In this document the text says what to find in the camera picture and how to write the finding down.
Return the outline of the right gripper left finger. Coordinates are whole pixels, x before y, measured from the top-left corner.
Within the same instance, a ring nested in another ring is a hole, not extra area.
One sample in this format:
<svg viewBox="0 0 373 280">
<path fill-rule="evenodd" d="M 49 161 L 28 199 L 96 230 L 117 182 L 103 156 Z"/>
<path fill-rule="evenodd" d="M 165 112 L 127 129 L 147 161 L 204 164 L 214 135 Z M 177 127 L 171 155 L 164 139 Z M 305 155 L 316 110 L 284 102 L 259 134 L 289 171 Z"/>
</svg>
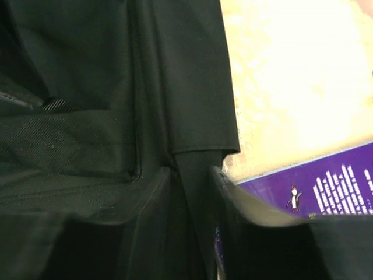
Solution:
<svg viewBox="0 0 373 280">
<path fill-rule="evenodd" d="M 134 183 L 1 167 L 2 279 L 185 279 L 174 170 Z"/>
</svg>

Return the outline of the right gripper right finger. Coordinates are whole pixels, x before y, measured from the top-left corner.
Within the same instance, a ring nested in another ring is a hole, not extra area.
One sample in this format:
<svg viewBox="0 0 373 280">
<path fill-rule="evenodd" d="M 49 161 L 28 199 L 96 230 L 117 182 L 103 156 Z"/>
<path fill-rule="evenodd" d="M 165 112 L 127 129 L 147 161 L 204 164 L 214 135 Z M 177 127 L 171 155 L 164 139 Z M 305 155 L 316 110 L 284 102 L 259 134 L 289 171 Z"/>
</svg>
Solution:
<svg viewBox="0 0 373 280">
<path fill-rule="evenodd" d="M 226 279 L 371 279 L 372 216 L 299 218 L 211 169 Z"/>
</svg>

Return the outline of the black backpack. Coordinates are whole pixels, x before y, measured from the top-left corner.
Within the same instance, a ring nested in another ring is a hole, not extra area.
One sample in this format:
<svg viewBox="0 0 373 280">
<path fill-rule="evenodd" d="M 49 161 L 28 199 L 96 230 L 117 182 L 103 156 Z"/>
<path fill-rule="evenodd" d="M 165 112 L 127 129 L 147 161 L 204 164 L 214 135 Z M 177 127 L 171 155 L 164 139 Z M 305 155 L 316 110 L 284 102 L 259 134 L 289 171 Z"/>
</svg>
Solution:
<svg viewBox="0 0 373 280">
<path fill-rule="evenodd" d="M 185 279 L 217 277 L 211 169 L 239 149 L 219 1 L 1 2 L 1 167 L 174 170 Z"/>
</svg>

